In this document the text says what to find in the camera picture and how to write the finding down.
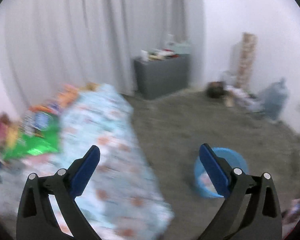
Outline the green snack bag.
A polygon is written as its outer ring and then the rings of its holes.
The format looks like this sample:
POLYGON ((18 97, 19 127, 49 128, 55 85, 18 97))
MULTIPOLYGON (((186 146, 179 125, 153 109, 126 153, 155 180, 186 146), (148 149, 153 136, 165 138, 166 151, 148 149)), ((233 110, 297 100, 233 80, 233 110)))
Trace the green snack bag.
POLYGON ((7 129, 3 159, 20 159, 59 151, 59 116, 27 110, 20 122, 7 129))

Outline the floral blue tablecloth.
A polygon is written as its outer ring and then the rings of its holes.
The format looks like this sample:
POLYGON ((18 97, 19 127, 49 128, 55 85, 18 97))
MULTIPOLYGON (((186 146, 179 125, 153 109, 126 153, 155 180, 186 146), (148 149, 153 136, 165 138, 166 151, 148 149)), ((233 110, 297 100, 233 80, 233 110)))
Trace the floral blue tablecloth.
MULTIPOLYGON (((59 115, 59 151, 0 164, 0 230, 13 222, 28 176, 53 176, 83 158, 91 146, 100 161, 81 196, 75 198, 99 239, 157 239, 173 219, 157 179, 130 123, 129 103, 110 85, 81 91, 59 115)), ((55 196, 49 200, 61 230, 71 235, 55 196)))

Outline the blue water jug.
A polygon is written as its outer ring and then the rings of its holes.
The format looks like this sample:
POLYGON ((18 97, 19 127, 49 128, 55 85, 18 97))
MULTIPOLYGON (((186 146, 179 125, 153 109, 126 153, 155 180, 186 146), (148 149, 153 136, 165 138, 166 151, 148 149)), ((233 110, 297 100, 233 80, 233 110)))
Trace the blue water jug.
POLYGON ((264 115, 272 122, 277 122, 287 98, 286 78, 282 77, 260 92, 264 115))

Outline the orange snack bag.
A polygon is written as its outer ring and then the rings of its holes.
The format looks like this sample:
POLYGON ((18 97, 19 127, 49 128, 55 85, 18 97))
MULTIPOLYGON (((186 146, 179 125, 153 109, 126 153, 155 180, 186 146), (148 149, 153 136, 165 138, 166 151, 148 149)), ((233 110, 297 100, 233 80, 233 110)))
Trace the orange snack bag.
POLYGON ((78 96, 78 88, 71 85, 65 85, 63 90, 58 92, 53 98, 45 100, 41 104, 32 105, 28 110, 34 113, 45 112, 59 115, 63 110, 69 107, 78 96))

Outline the dark brown box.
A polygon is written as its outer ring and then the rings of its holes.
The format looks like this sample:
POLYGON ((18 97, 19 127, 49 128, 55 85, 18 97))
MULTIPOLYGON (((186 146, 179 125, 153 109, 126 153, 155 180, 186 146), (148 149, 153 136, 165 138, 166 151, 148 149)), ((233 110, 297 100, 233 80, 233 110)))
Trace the dark brown box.
POLYGON ((206 95, 212 99, 220 99, 226 95, 223 81, 215 81, 208 84, 206 95))

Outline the patterned cardboard roll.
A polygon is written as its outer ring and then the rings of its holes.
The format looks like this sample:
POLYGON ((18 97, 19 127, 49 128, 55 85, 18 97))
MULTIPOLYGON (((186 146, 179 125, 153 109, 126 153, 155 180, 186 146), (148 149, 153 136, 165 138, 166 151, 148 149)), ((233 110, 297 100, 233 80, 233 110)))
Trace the patterned cardboard roll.
POLYGON ((250 77, 256 54, 257 36, 251 33, 243 33, 241 53, 239 57, 236 87, 243 90, 249 89, 250 77))

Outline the gold crumpled wrapper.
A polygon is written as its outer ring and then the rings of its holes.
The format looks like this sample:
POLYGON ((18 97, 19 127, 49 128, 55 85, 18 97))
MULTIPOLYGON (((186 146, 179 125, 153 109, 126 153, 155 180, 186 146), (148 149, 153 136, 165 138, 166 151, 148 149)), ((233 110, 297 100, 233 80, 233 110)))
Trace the gold crumpled wrapper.
POLYGON ((100 85, 97 84, 97 83, 89 82, 89 83, 87 83, 85 85, 84 89, 87 90, 87 91, 93 91, 93 92, 95 92, 95 91, 98 90, 99 86, 100 85))

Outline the grey cabinet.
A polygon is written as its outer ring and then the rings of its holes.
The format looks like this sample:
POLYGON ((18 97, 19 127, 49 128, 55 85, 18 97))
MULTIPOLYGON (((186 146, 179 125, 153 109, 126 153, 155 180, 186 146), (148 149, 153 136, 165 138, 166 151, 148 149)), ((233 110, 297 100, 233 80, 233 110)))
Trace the grey cabinet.
POLYGON ((136 58, 133 63, 137 91, 146 100, 153 100, 188 87, 189 55, 148 62, 136 58))

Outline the white curtain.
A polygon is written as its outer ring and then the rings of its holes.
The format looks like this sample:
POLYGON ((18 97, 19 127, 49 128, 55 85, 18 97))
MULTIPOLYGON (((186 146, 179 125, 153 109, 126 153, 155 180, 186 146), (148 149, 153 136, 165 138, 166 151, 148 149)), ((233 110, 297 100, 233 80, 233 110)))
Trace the white curtain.
POLYGON ((173 35, 203 87, 203 0, 0 0, 0 109, 19 116, 65 84, 136 89, 132 60, 173 35))

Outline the pale green tissue box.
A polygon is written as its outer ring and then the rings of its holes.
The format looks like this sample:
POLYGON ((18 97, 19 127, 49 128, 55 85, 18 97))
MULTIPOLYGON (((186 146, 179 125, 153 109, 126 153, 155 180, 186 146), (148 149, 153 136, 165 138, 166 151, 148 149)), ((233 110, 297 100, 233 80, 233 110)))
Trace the pale green tissue box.
POLYGON ((174 43, 172 50, 178 55, 189 55, 191 53, 191 45, 188 42, 174 43))

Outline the white small bottle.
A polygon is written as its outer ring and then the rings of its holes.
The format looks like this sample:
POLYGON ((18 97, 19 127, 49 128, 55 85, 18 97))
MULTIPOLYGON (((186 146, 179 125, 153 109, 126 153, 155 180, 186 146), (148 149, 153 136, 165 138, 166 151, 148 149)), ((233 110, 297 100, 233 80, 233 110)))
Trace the white small bottle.
POLYGON ((145 62, 149 61, 148 51, 145 51, 145 50, 141 51, 141 59, 142 59, 142 61, 145 61, 145 62))

